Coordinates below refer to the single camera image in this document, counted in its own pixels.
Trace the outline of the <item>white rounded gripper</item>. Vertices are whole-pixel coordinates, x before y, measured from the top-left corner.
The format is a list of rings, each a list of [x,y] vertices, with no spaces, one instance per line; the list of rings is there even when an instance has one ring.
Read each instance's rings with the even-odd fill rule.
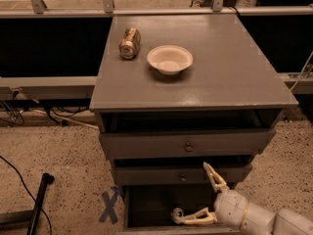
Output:
[[[217,195],[214,212],[208,208],[184,215],[185,225],[209,225],[218,221],[223,225],[238,229],[243,235],[272,235],[275,214],[250,202],[244,195],[229,190],[224,178],[208,163],[203,168]]]

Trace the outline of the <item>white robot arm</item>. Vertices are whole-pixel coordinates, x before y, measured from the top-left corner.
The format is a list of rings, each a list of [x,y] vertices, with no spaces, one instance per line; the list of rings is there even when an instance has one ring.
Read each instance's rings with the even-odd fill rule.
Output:
[[[277,212],[265,210],[250,202],[247,197],[231,190],[224,178],[208,164],[203,168],[217,193],[213,212],[208,208],[184,215],[180,208],[172,211],[172,220],[177,224],[211,225],[221,223],[239,230],[243,235],[313,235],[313,221],[305,216],[280,209]]]

